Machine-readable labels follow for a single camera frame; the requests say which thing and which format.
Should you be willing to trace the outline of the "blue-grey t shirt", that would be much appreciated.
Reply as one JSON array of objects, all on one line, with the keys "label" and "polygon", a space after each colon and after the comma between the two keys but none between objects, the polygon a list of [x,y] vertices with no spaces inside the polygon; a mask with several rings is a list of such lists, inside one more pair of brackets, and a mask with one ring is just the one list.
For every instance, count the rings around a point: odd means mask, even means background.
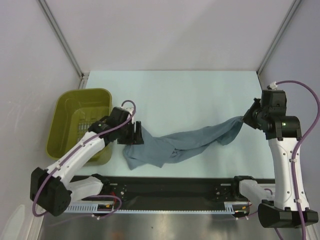
[{"label": "blue-grey t shirt", "polygon": [[122,153],[130,170],[146,164],[162,168],[164,164],[177,164],[195,157],[212,144],[230,144],[242,126],[242,117],[236,116],[217,125],[160,137],[142,128],[144,143],[127,145]]}]

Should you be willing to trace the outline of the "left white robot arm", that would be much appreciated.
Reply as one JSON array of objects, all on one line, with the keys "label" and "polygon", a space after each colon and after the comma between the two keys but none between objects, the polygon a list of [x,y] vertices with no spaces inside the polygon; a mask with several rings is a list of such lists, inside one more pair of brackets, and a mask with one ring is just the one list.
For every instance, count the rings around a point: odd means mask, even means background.
[{"label": "left white robot arm", "polygon": [[95,121],[83,137],[58,161],[45,169],[36,168],[31,173],[30,199],[32,213],[36,217],[39,206],[52,216],[61,215],[70,205],[86,198],[105,200],[113,197],[110,181],[93,174],[83,180],[73,181],[77,171],[94,155],[116,141],[121,145],[141,145],[142,125],[134,121],[136,107],[114,107],[110,115]]}]

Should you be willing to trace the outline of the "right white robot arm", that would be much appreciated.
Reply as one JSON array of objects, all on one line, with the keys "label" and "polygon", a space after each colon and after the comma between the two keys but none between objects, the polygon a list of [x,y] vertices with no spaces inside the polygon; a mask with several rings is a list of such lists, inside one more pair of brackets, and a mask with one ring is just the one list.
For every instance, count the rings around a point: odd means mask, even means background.
[{"label": "right white robot arm", "polygon": [[319,214],[310,208],[300,173],[300,147],[303,139],[300,121],[287,116],[285,96],[255,98],[242,118],[243,123],[264,132],[272,155],[275,193],[264,190],[252,176],[235,176],[231,196],[247,198],[257,206],[264,228],[301,228],[318,223]]}]

